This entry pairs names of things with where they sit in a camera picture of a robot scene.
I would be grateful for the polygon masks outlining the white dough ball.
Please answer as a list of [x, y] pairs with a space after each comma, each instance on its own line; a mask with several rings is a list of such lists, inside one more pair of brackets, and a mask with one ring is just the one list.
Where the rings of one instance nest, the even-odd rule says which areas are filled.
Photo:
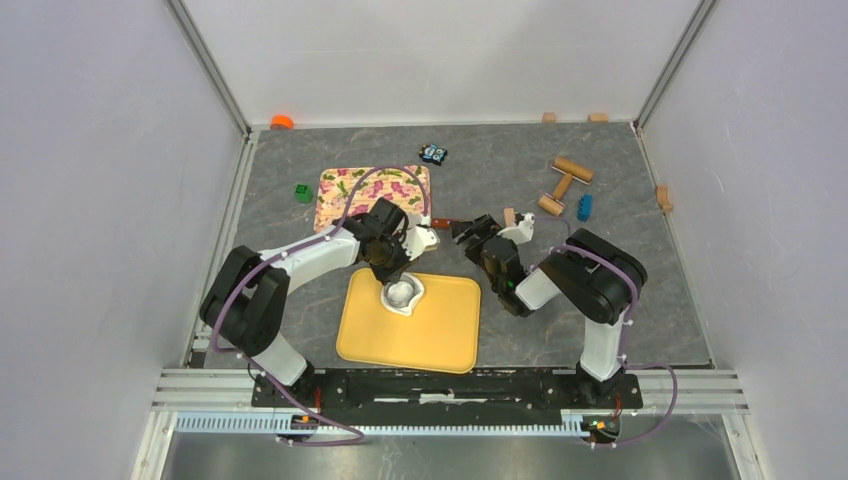
[[382, 287], [380, 300], [390, 313], [409, 317], [424, 295], [422, 281], [414, 275], [403, 273], [397, 281]]

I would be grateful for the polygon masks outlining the yellow cutting mat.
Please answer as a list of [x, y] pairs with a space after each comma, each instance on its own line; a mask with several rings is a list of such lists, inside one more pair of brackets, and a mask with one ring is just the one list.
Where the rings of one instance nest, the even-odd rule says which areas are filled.
[[476, 363], [481, 288], [470, 278], [416, 273], [424, 294], [409, 316], [386, 309], [368, 268], [351, 277], [336, 340], [348, 361], [464, 374]]

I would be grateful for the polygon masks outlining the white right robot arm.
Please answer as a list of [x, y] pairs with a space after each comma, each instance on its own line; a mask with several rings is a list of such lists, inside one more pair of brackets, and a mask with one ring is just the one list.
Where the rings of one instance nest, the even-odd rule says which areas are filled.
[[576, 390], [591, 408], [602, 408], [618, 393], [625, 372], [622, 336], [647, 283], [635, 257], [587, 229], [568, 230], [532, 267], [520, 259], [519, 245], [532, 240], [536, 218], [518, 214], [510, 226], [490, 215], [450, 223], [455, 244], [484, 272], [504, 309], [527, 317], [562, 295], [585, 320], [583, 351], [576, 364]]

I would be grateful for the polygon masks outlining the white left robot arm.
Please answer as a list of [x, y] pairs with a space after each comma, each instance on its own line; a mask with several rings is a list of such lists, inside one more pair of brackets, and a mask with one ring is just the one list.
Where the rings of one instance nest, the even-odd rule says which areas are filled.
[[225, 339], [277, 379], [275, 392], [290, 407], [306, 405], [314, 381], [311, 363], [284, 338], [287, 297], [299, 287], [335, 270], [365, 262], [382, 283], [400, 279], [423, 253], [420, 240], [429, 216], [409, 213], [386, 199], [369, 211], [344, 215], [318, 234], [277, 249], [230, 251], [200, 304], [198, 316], [218, 350]]

